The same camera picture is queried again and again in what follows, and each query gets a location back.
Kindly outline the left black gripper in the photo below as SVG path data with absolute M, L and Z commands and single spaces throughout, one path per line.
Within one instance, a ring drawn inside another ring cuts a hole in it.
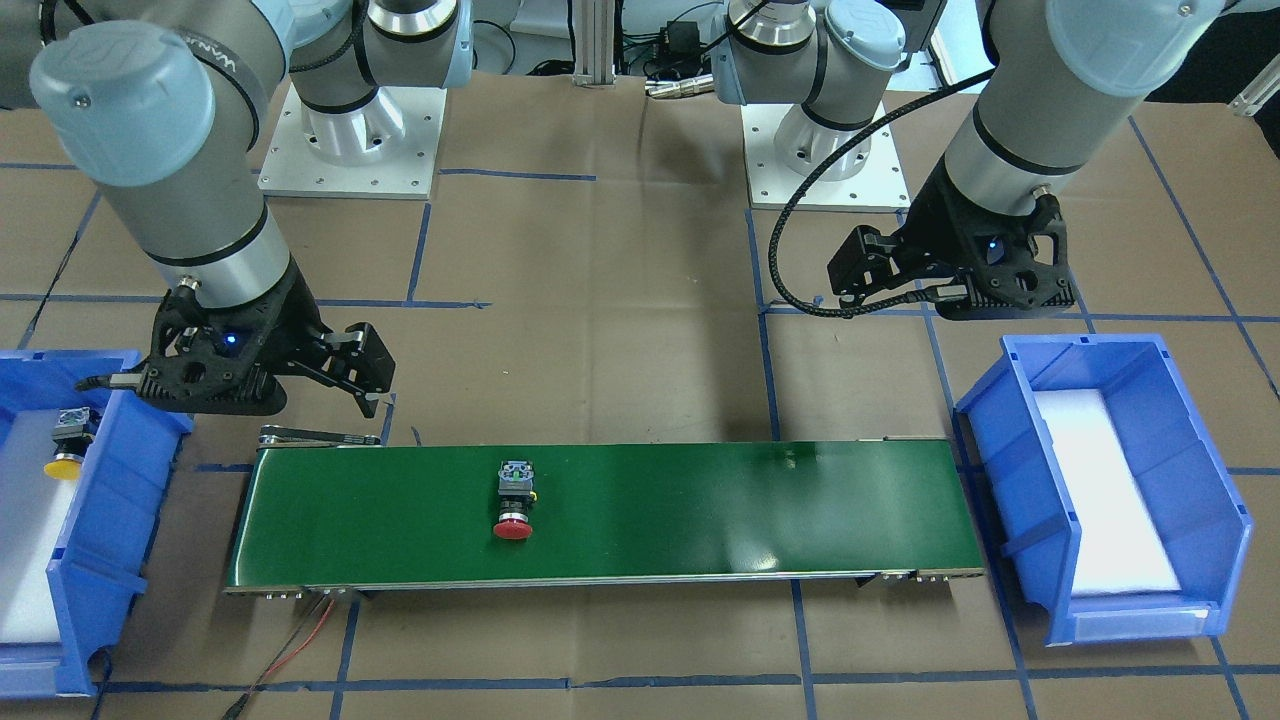
M 828 261 L 842 306 L 911 281 L 945 279 L 936 301 L 954 322 L 1047 316 L 1071 307 L 1076 287 L 1068 263 L 1068 227 L 1059 199 L 1036 193 L 1023 215 L 1004 215 L 966 199 L 937 165 L 890 234 L 855 227 Z

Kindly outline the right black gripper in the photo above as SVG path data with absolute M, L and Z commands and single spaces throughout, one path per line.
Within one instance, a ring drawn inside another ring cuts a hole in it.
M 269 416 L 287 404 L 280 378 L 300 375 L 344 391 L 366 419 L 376 416 L 396 360 L 370 323 L 343 332 L 325 325 L 296 263 L 239 306 L 204 305 L 198 288 L 184 277 L 165 293 L 147 357 L 86 377 L 78 389 L 127 389 L 166 413 Z

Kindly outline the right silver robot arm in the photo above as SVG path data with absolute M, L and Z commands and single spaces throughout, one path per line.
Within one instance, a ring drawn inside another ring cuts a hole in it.
M 270 416 L 308 378 L 374 416 L 396 361 L 320 315 L 247 161 L 276 86 L 319 156 L 406 140 L 390 88 L 472 73 L 468 1 L 5 1 L 3 109 L 37 109 L 166 282 L 148 354 L 88 375 L 168 413 Z

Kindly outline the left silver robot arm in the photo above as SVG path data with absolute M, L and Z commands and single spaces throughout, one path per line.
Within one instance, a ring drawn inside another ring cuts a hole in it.
M 1221 15 L 1271 1 L 982 1 L 989 69 L 876 115 L 906 55 L 877 1 L 727 1 L 710 46 L 723 102 L 783 104 L 781 155 L 801 176 L 767 264 L 799 311 L 854 318 L 934 304 L 954 322 L 1060 313 L 1076 301 L 1059 193 L 1103 141 L 1180 68 Z M 964 88 L 980 92 L 891 233 L 858 225 L 829 260 L 837 307 L 796 296 L 780 241 L 806 192 L 890 122 Z

